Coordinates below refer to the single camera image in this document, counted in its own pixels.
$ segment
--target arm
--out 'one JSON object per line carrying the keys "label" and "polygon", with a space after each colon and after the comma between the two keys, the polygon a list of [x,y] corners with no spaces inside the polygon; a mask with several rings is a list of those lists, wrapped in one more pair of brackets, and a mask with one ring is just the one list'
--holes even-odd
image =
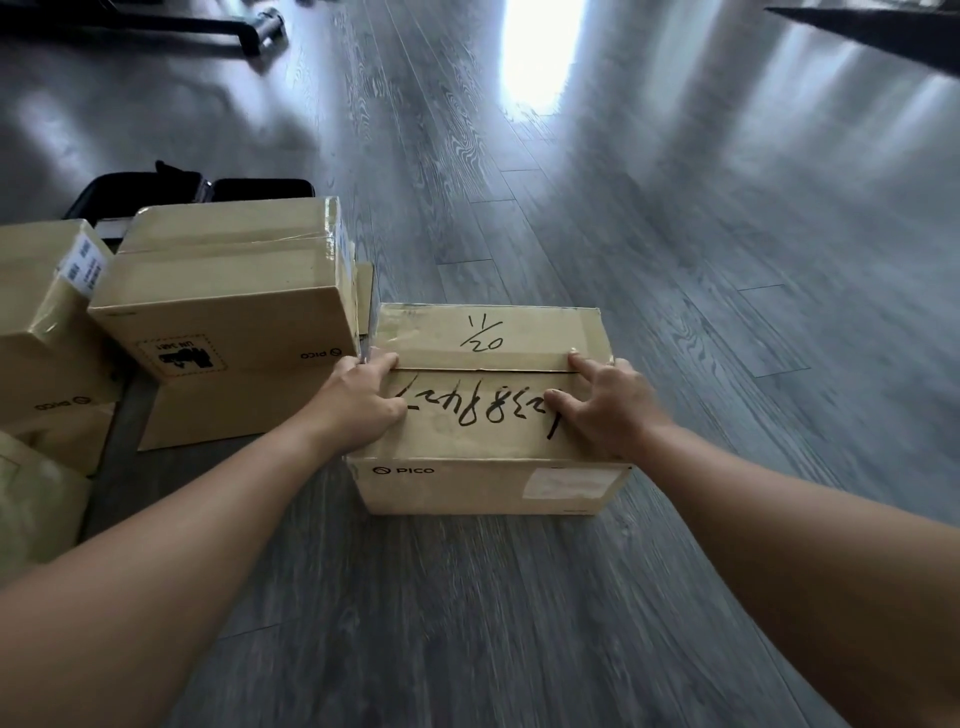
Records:
{"label": "arm", "polygon": [[674,425],[629,362],[547,403],[642,468],[767,637],[853,726],[960,725],[960,529],[761,468]]}
{"label": "arm", "polygon": [[300,413],[0,592],[0,724],[156,725],[300,486],[406,414],[396,354],[338,362]]}

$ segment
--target wood grain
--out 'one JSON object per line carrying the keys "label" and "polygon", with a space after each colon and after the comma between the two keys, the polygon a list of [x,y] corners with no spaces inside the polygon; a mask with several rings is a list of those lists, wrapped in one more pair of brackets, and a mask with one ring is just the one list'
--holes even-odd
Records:
{"label": "wood grain", "polygon": [[[0,219],[157,157],[306,178],[341,196],[375,302],[599,306],[683,425],[960,523],[954,81],[747,0],[276,4],[290,46],[255,65],[0,40]],[[543,32],[565,22],[569,64]],[[246,442],[135,453],[153,392],[119,409],[88,537]],[[391,519],[337,462],[168,721],[247,724],[843,721],[641,475],[588,521]]]}

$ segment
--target handwritten number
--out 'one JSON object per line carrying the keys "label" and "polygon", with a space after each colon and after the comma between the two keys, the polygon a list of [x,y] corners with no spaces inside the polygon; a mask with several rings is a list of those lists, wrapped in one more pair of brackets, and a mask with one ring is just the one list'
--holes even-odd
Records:
{"label": "handwritten number", "polygon": [[[509,396],[510,396],[510,390],[507,389],[506,387],[503,387],[502,389],[498,389],[496,391],[496,394],[493,395],[493,404],[487,407],[487,419],[490,420],[495,425],[502,423],[503,418],[506,417],[506,415],[503,414],[503,405],[507,403],[507,398]],[[498,412],[500,414],[499,420],[495,420],[493,417],[491,417],[491,415],[494,412]]]}
{"label": "handwritten number", "polygon": [[453,401],[453,398],[457,398],[457,403],[453,405],[453,414],[457,414],[460,411],[460,405],[464,403],[464,398],[457,394],[457,390],[460,389],[460,380],[457,380],[457,383],[453,385],[453,391],[448,395],[444,395],[439,399],[444,401],[444,409],[447,409],[450,406],[450,403]]}
{"label": "handwritten number", "polygon": [[540,412],[541,415],[545,415],[547,413],[545,409],[540,407],[540,405],[543,404],[543,397],[534,397],[532,400],[527,402],[527,406],[529,407],[531,404],[534,405],[534,411]]}
{"label": "handwritten number", "polygon": [[[495,349],[496,347],[493,346],[494,342],[491,342],[491,346]],[[414,378],[411,379],[410,382],[396,394],[396,396],[402,397],[404,394],[406,394],[414,385],[414,382],[417,381],[418,376],[420,375],[414,376]],[[473,394],[470,396],[470,402],[466,407],[463,407],[464,398],[460,395],[461,382],[462,380],[457,381],[452,392],[448,392],[446,394],[437,394],[435,390],[425,389],[422,392],[415,394],[414,399],[423,397],[431,404],[440,405],[444,410],[452,409],[455,415],[459,415],[457,418],[457,423],[461,427],[475,425],[478,419],[476,406],[482,399],[480,397],[480,386],[483,384],[483,379],[480,379],[476,386],[473,387]],[[485,411],[487,420],[494,425],[499,425],[502,423],[506,419],[506,413],[503,409],[503,406],[508,400],[511,400],[516,406],[514,409],[514,417],[520,418],[521,420],[527,419],[527,416],[523,413],[524,407],[531,407],[535,412],[539,412],[541,415],[551,414],[543,408],[543,397],[532,397],[525,403],[523,402],[522,397],[529,391],[530,387],[523,387],[523,389],[514,394],[506,385],[499,387],[493,394],[492,404],[487,407]],[[416,404],[408,404],[407,409],[419,410],[420,407]],[[559,412],[554,414],[553,424],[550,426],[550,431],[546,436],[547,440],[552,440],[553,436],[557,433],[557,427],[560,426],[560,419],[561,417]]]}
{"label": "handwritten number", "polygon": [[[473,326],[473,317],[467,316],[467,320],[470,322],[470,326]],[[466,341],[464,341],[460,346],[465,347],[467,344],[472,344],[474,352],[488,352],[491,349],[499,349],[503,346],[503,339],[496,338],[493,339],[486,347],[484,347],[483,342],[478,338],[481,334],[486,333],[491,328],[498,327],[503,324],[502,321],[498,321],[495,324],[490,324],[487,326],[487,314],[483,315],[483,320],[480,322],[480,330],[472,333]]]}
{"label": "handwritten number", "polygon": [[410,383],[407,384],[407,386],[405,386],[405,387],[404,387],[403,389],[401,389],[399,392],[397,392],[397,393],[395,394],[395,397],[403,397],[403,395],[405,395],[405,394],[407,393],[407,390],[410,389],[410,387],[412,387],[412,386],[414,385],[414,382],[415,382],[415,381],[417,381],[417,377],[418,377],[418,376],[420,376],[420,375],[414,375],[414,378],[412,378],[412,379],[410,380]]}
{"label": "handwritten number", "polygon": [[[476,405],[477,405],[477,402],[480,401],[480,396],[477,394],[477,392],[480,391],[480,384],[482,382],[483,382],[483,379],[480,379],[480,381],[477,382],[477,385],[473,387],[473,397],[470,398],[470,404],[467,405],[467,408],[463,412],[461,412],[460,417],[457,418],[457,422],[460,424],[460,427],[469,427],[471,425],[476,424],[476,421],[477,421]],[[465,422],[465,418],[467,417],[467,414],[470,414],[473,417],[473,419],[470,420],[469,422]]]}
{"label": "handwritten number", "polygon": [[550,426],[550,432],[546,436],[547,440],[553,439],[553,433],[557,431],[557,425],[559,424],[560,424],[560,412],[558,412],[556,416],[553,418],[553,424]]}
{"label": "handwritten number", "polygon": [[530,387],[524,387],[514,395],[514,404],[516,405],[516,409],[514,410],[514,417],[519,417],[521,420],[526,420],[527,416],[522,412],[523,405],[520,404],[519,399],[523,397],[523,393],[529,389]]}

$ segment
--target human hand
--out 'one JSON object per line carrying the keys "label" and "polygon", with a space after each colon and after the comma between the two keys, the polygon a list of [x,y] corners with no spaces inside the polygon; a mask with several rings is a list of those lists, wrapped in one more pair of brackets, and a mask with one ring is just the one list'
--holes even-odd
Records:
{"label": "human hand", "polygon": [[306,432],[313,446],[331,454],[362,448],[407,414],[403,397],[380,397],[383,377],[396,366],[395,352],[371,350],[368,363],[344,356],[314,398],[289,425]]}
{"label": "human hand", "polygon": [[601,448],[636,462],[642,455],[646,433],[656,427],[674,426],[650,382],[626,359],[601,364],[571,352],[569,362],[587,380],[589,399],[580,401],[559,389],[548,389],[543,399]]}

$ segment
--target box lid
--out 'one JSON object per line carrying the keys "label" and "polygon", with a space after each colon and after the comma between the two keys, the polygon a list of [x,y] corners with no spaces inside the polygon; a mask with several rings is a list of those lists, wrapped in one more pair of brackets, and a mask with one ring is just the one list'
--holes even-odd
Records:
{"label": "box lid", "polygon": [[56,318],[61,304],[80,296],[54,286],[58,269],[79,236],[96,237],[85,220],[60,220],[0,228],[0,336],[33,332]]}
{"label": "box lid", "polygon": [[337,198],[147,207],[91,308],[337,286],[341,230]]}
{"label": "box lid", "polygon": [[612,357],[597,308],[384,303],[373,345],[401,370],[569,372],[571,349]]}
{"label": "box lid", "polygon": [[351,461],[618,462],[543,402],[587,394],[570,349],[611,359],[596,308],[385,303],[374,344],[400,355],[383,395],[405,398],[407,417]]}

